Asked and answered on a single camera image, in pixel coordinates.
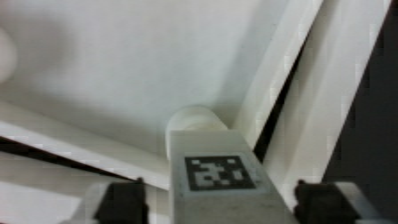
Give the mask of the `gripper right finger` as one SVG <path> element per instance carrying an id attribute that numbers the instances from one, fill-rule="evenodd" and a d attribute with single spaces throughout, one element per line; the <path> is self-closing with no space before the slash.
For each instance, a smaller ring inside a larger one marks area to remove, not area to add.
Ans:
<path id="1" fill-rule="evenodd" d="M 307 183 L 295 187 L 295 218 L 300 224 L 385 224 L 385 218 L 351 182 Z"/>

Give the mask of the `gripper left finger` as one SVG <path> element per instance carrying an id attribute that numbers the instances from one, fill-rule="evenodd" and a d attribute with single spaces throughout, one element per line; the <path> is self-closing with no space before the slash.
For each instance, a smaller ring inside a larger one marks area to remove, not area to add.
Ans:
<path id="1" fill-rule="evenodd" d="M 149 224 L 143 180 L 96 183 L 60 224 Z"/>

